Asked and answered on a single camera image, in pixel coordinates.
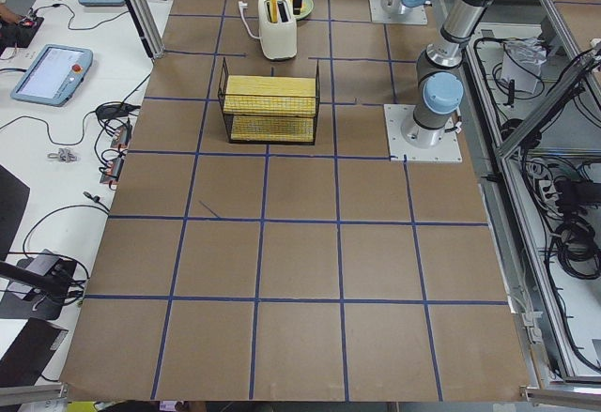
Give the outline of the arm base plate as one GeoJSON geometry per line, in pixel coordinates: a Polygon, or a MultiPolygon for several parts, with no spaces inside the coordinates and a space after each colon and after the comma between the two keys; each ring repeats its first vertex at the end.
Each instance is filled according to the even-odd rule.
{"type": "Polygon", "coordinates": [[[372,23],[426,25],[428,0],[369,0],[372,23]]]}
{"type": "Polygon", "coordinates": [[[463,161],[457,133],[447,132],[451,117],[439,130],[421,128],[414,119],[412,104],[385,104],[384,115],[391,160],[429,163],[463,161]]]}

